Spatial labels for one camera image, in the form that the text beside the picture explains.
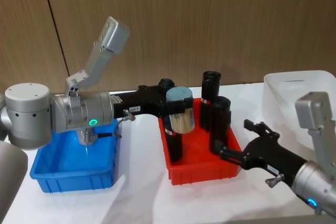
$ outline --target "wooden wall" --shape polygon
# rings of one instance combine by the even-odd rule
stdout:
[[[52,30],[46,0],[36,1],[40,2],[36,8],[45,15],[35,19],[45,19],[48,26],[34,30]],[[323,69],[336,74],[336,0],[50,3],[70,74],[85,66],[108,16],[130,26],[131,37],[124,52],[111,60],[95,89],[135,89],[140,84],[156,84],[163,77],[178,85],[199,86],[205,70],[220,71],[222,84],[262,81],[265,74],[280,71]],[[57,63],[53,61],[61,64],[62,55],[55,33],[50,34],[34,38],[39,45],[45,45],[43,39],[49,41],[48,52],[32,50],[30,54],[39,55],[48,71],[56,74]],[[51,78],[58,82],[56,75]]]
[[[0,0],[0,92],[20,82],[63,92],[66,77],[47,0]]]

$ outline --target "white table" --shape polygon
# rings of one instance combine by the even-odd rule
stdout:
[[[263,85],[220,88],[219,94],[232,102],[232,129],[245,148],[256,135],[243,130],[244,119],[263,120]],[[195,98],[201,96],[201,88],[192,90]],[[122,123],[119,179],[105,190],[46,194],[29,176],[36,151],[26,151],[28,173],[4,223],[335,223],[328,216],[315,217],[284,183],[270,189],[264,180],[271,175],[262,169],[172,186],[157,122],[139,115]]]

